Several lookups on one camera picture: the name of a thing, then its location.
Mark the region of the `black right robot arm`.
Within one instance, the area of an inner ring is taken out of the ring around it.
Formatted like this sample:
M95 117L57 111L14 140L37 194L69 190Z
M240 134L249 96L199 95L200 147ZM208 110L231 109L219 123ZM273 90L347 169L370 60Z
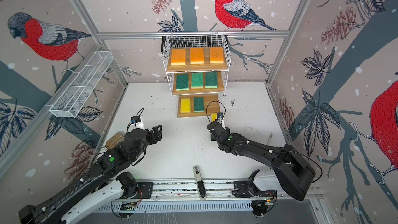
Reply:
M229 128L224 128L217 121L209 123L207 129L220 150L268 166L273 169L285 193L299 201L305 199L316 172L293 146L286 144L284 147L275 147L254 142L230 132Z

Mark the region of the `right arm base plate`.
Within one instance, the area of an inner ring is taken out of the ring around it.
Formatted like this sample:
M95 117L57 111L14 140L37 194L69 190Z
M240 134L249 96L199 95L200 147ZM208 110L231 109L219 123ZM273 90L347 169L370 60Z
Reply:
M276 190L261 191L249 181L234 181L232 195L236 198L274 198Z

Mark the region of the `dark green sponge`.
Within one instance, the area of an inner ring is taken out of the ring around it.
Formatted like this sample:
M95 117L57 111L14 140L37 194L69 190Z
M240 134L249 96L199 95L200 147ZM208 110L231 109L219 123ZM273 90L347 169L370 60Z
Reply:
M189 90L189 75L177 74L176 76L176 91Z
M206 72L205 73L205 88L206 89L217 89L218 88L217 72Z
M201 113L204 112L204 98L203 97L195 97L194 98L194 112Z

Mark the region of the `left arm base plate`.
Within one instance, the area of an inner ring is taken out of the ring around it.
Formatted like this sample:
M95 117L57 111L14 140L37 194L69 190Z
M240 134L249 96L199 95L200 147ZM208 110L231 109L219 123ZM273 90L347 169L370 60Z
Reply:
M153 182L138 182L124 190L125 199L150 199L152 195Z

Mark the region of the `light green sponge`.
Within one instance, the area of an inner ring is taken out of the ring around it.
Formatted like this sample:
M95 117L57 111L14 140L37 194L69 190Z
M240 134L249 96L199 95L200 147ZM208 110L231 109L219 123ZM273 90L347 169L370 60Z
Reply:
M203 72L196 72L191 74L191 88L192 89L203 89Z

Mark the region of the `yellow sponge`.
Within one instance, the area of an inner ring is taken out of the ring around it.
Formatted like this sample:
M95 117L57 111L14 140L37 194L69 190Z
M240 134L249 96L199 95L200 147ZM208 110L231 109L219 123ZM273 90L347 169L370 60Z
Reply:
M181 114L191 113L191 99L190 98L182 98L180 100L180 113Z
M212 113L212 114L211 114L211 122L213 122L213 121L215 121L215 120L217 120L217 119L218 119L217 113Z

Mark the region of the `orange sponge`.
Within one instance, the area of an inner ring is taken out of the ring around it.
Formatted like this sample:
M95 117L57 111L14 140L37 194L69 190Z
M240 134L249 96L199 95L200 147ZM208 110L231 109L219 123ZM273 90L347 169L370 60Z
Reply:
M210 48L210 64L224 64L224 52L222 47L211 47Z
M186 49L172 49L171 50L171 66L182 66L186 64Z
M190 64L204 64L204 48L190 48Z

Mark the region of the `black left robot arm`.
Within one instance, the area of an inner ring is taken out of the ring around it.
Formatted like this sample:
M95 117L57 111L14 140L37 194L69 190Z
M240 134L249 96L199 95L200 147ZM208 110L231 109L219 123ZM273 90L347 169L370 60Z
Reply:
M74 180L69 186L49 200L34 206L27 205L19 211L22 224L47 224L61 222L61 217L74 207L80 200L94 192L96 188L108 183L116 177L121 183L122 194L131 198L141 195L136 179L129 172L143 160L140 155L146 154L149 145L162 140L162 126L152 130L135 128L124 136L124 140L115 147L104 152L81 178Z

